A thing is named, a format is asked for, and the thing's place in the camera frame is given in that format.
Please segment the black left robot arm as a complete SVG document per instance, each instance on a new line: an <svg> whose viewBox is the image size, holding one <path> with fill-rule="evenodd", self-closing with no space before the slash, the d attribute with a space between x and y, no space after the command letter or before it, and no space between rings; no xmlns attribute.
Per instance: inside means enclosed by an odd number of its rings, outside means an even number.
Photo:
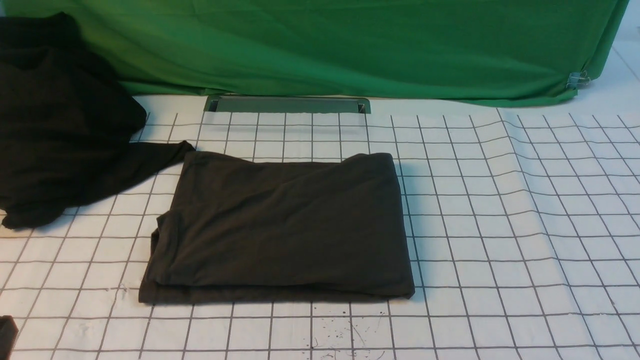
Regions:
<svg viewBox="0 0 640 360"><path fill-rule="evenodd" d="M0 360L10 359L18 331L13 316L0 317Z"/></svg>

